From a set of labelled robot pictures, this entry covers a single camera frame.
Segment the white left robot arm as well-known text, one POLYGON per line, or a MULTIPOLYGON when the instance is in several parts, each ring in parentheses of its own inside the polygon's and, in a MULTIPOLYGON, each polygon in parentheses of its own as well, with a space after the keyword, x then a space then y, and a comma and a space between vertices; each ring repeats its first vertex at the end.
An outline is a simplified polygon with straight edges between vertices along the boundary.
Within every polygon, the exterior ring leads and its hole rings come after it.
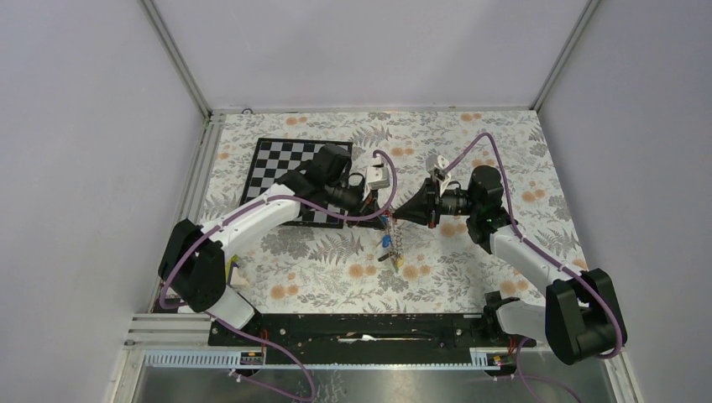
POLYGON ((326 144, 310 160, 288 170, 263 193, 232 212, 204 225, 188 218, 178 222, 158 268, 163 282, 160 305, 170 308, 166 294, 173 290, 194 312, 204 312, 222 322, 237 343, 255 342, 261 326, 254 317, 257 311, 229 284, 229 258, 308 211, 350 223, 381 223, 394 196, 377 208, 378 192, 397 189, 393 160, 382 150, 374 151, 357 185, 348 182, 351 164, 346 149, 326 144))

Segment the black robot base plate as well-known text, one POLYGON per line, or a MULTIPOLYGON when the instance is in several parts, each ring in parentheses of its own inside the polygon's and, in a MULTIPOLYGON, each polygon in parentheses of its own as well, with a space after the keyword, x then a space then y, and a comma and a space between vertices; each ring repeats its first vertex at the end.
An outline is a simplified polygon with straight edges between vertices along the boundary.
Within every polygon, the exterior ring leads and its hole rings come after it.
POLYGON ((243 336, 220 323, 211 326, 211 347, 252 348, 297 353, 317 348, 465 349, 507 356, 520 337, 503 333, 482 314, 259 314, 243 336))

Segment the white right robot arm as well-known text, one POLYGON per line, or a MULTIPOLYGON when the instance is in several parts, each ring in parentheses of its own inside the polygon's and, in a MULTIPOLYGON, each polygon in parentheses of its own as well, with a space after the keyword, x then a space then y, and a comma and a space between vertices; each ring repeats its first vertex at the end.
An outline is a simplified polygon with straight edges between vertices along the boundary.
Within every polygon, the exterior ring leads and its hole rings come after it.
POLYGON ((535 306, 517 297, 489 296, 481 332, 501 346, 513 336, 546 343, 565 364, 616 356, 627 340, 612 279, 601 269, 573 272, 529 239, 503 206, 508 197, 500 172, 473 169, 466 189, 445 189, 436 176, 393 214, 397 220, 435 228, 443 216, 465 217, 472 242, 517 269, 545 297, 535 306))

